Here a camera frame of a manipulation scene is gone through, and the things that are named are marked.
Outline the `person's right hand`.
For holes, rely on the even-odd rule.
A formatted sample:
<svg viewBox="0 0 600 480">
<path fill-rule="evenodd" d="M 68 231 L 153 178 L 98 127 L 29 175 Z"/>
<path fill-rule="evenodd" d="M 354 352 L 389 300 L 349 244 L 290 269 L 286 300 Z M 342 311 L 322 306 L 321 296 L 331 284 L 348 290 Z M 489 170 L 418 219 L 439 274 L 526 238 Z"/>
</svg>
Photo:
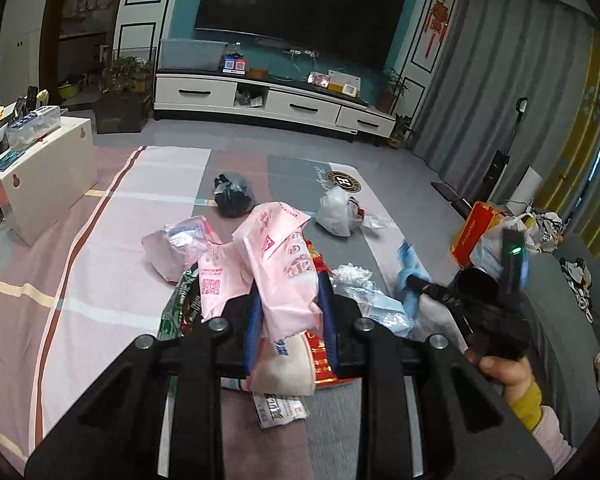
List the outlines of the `person's right hand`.
<svg viewBox="0 0 600 480">
<path fill-rule="evenodd" d="M 474 350 L 467 349 L 465 358 L 477 365 L 483 374 L 503 385 L 503 398 L 508 404 L 521 399 L 534 382 L 530 362 L 525 356 L 518 361 L 497 356 L 479 358 Z"/>
</svg>

